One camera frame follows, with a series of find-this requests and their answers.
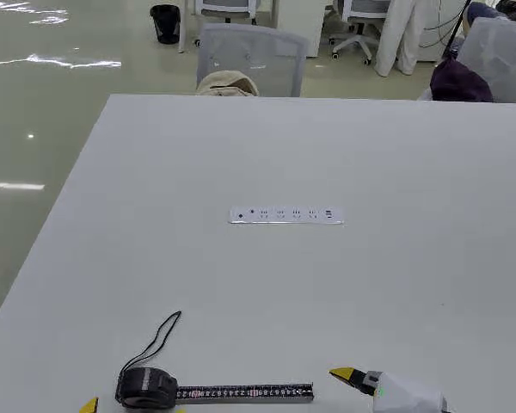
white pants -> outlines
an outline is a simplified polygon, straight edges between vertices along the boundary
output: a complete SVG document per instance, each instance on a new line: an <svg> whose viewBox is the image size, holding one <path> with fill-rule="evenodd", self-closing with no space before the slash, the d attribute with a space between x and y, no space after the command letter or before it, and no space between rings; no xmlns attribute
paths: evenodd
<svg viewBox="0 0 516 413"><path fill-rule="evenodd" d="M400 49L398 69L406 75L413 74L419 58L421 35L432 9L432 0L391 1L382 29L375 65L375 71L380 76L387 77L390 73L396 61L398 47Z"/></svg>

desk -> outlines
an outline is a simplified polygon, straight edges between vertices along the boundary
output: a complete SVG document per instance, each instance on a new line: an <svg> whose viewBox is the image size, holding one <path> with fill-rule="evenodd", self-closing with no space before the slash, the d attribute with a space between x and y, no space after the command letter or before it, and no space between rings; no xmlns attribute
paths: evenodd
<svg viewBox="0 0 516 413"><path fill-rule="evenodd" d="M305 37L310 42L308 57L316 58L325 7L332 4L332 0L273 0L273 26Z"/></svg>
<svg viewBox="0 0 516 413"><path fill-rule="evenodd" d="M346 224L227 223L257 203ZM181 384L317 395L188 413L366 413L344 365L516 411L516 105L112 96L0 310L0 413L120 413L178 309L151 365Z"/></svg>

power outlet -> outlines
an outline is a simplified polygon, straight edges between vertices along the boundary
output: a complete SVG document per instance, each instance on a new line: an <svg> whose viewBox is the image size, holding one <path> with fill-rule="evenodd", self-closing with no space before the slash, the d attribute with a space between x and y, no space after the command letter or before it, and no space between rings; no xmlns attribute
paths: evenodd
<svg viewBox="0 0 516 413"><path fill-rule="evenodd" d="M343 224L340 208L315 206L234 206L232 224Z"/></svg>

black cord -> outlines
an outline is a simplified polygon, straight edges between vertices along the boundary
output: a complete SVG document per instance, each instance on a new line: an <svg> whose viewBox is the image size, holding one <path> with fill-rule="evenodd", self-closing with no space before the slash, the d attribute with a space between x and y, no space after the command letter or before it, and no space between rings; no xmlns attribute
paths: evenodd
<svg viewBox="0 0 516 413"><path fill-rule="evenodd" d="M172 330L174 329L174 326L176 325L176 323L178 322L178 320L180 319L180 316L181 316L181 311L176 311L174 314L170 314L170 316L164 320L164 322L159 326L158 330L157 330L157 333L155 334L155 338L153 339L153 341L149 344L149 346L147 346L145 348L144 351L142 351L140 354L136 355L135 357L132 357L129 361L126 362L126 364L122 367L122 369L120 369L120 375L122 375L123 372L125 372L128 368L130 367L133 367L134 365L140 363L141 361L144 361L144 360L148 360L150 359L151 357L153 357L154 355L157 355L164 347L164 345L166 344L166 341L168 340L169 338L169 335L170 333L172 332ZM155 343L157 342L158 340L158 337L160 336L161 334L161 330L163 329L163 327L169 323L170 320L174 319L174 322L172 323L172 325L170 325L170 328L169 330L166 332L166 335L164 336L163 338L163 342L161 343L161 345L158 347L157 350L155 350L153 353L149 354L149 355L146 355L145 357L142 357L145 353L147 353L151 347L153 347L153 345L155 345Z"/></svg>
<svg viewBox="0 0 516 413"><path fill-rule="evenodd" d="M440 23L441 21L441 0L439 1L439 7L438 7L438 23L439 25L436 27L436 28L427 28L426 30L435 30L435 29L438 29L438 39L430 44L430 45L420 45L420 48L421 49L428 49L429 47L433 47L433 46L436 46L438 45L439 43L441 43L442 45L444 46L447 46L447 44L444 42L444 39L449 36L450 34L452 34L452 31L455 27L457 26L460 26L460 23L461 21L459 20L457 23L455 23L443 36L441 35L441 31L439 30L440 28L446 26L447 24L451 23L451 22L454 22L456 19L460 19L463 15L463 12L464 12L464 9L466 9L466 6L468 4L465 2L463 8L460 9L460 11L458 12L458 15L456 15L455 17L453 17L451 20L445 22L445 23Z"/></svg>
<svg viewBox="0 0 516 413"><path fill-rule="evenodd" d="M436 29L439 29L439 28L442 28L444 26L447 26L448 24L454 22L455 20L457 20L460 16L461 16L461 13L463 13L464 11L464 7L460 9L460 11L454 16L452 17L451 19L449 19L448 21L442 23L441 22L441 2L442 0L439 0L439 7L438 7L438 26L435 26L433 28L425 28L425 30L436 30Z"/></svg>

white desk leg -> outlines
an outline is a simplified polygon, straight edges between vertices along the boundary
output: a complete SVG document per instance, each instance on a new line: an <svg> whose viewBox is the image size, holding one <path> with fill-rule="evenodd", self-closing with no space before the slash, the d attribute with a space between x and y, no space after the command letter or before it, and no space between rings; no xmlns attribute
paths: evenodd
<svg viewBox="0 0 516 413"><path fill-rule="evenodd" d="M187 38L187 0L183 0L183 5L180 7L180 43L178 45L178 53L186 51Z"/></svg>
<svg viewBox="0 0 516 413"><path fill-rule="evenodd" d="M276 0L273 3L273 24L279 30L308 39L308 57L316 58L328 4L329 0Z"/></svg>

